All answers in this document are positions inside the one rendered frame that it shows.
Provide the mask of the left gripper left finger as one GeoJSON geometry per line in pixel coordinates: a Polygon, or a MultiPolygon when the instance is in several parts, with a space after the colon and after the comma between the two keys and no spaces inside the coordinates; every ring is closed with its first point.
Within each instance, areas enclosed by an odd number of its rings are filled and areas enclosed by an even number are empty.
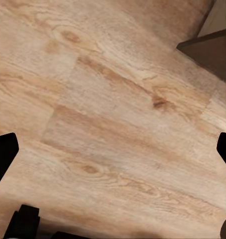
{"type": "Polygon", "coordinates": [[[19,151],[14,132],[0,136],[0,181],[19,151]]]}

